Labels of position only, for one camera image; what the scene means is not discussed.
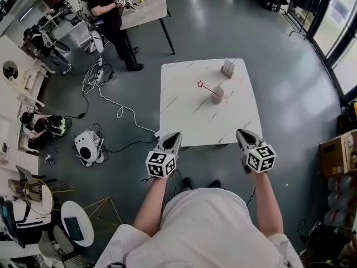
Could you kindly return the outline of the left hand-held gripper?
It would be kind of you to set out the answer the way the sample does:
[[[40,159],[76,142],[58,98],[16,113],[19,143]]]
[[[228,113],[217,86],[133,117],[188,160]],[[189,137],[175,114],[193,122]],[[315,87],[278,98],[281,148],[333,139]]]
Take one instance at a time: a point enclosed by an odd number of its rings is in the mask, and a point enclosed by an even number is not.
[[[156,146],[159,151],[150,151],[146,158],[146,169],[150,177],[168,178],[176,171],[181,142],[182,134],[179,132],[168,134],[159,140]]]

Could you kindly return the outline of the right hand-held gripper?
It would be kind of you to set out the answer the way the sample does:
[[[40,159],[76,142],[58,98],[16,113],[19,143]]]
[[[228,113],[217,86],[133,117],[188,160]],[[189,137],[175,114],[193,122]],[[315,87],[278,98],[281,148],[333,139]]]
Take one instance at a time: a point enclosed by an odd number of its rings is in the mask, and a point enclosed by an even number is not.
[[[256,133],[246,129],[237,129],[236,138],[244,154],[245,168],[260,174],[274,167],[276,152],[271,145],[262,143]]]

